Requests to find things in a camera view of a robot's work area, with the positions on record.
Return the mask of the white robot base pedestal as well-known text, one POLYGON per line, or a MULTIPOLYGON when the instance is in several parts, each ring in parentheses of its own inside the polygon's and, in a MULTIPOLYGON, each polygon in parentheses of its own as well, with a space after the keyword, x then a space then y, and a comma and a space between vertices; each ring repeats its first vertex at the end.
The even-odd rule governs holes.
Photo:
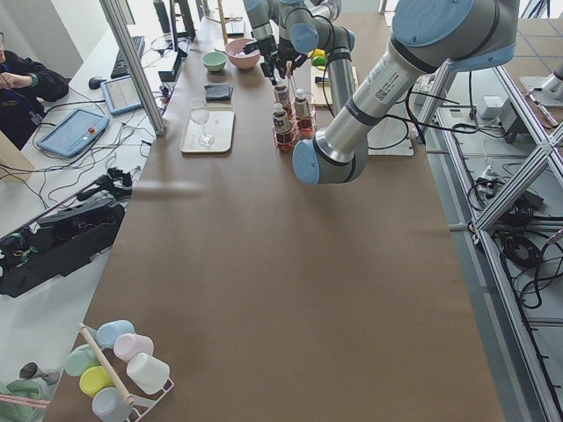
POLYGON ((385 118, 373 127, 368 135, 369 154, 371 156, 412 156, 413 144, 410 138, 411 128, 403 121, 407 118, 405 108, 395 105, 388 114, 399 120, 385 118))

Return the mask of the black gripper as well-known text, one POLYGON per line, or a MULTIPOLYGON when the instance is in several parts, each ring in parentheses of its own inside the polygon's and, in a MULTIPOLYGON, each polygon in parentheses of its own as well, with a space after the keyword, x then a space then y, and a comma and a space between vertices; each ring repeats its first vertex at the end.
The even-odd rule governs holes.
POLYGON ((270 57, 277 53, 277 44, 274 37, 266 37, 263 39, 249 42, 244 46, 244 53, 250 55, 254 51, 259 51, 263 57, 270 57))
POLYGON ((307 60, 307 53, 298 53, 292 43, 281 37, 276 42, 273 35, 267 36, 260 41, 260 55, 263 57, 263 63, 260 64, 264 76, 271 82, 273 86, 277 85, 277 78, 274 72, 277 70, 281 79, 287 74, 301 67, 307 60))

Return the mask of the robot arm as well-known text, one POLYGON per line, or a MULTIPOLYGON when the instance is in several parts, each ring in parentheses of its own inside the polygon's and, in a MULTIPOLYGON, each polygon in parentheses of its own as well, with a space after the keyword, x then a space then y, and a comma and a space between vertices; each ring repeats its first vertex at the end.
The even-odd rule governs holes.
POLYGON ((360 85, 352 75, 354 35, 333 21, 339 1, 247 1, 247 17, 264 58, 266 77, 316 48, 326 53, 334 120, 297 143, 296 177, 309 185, 356 179, 368 158, 370 130, 422 75, 444 63, 465 70, 510 61, 515 52, 517 1, 400 1, 384 55, 360 85))
POLYGON ((278 3, 270 0, 244 0, 243 4, 259 51, 265 59, 269 59, 278 51, 271 27, 271 22, 278 17, 278 3))

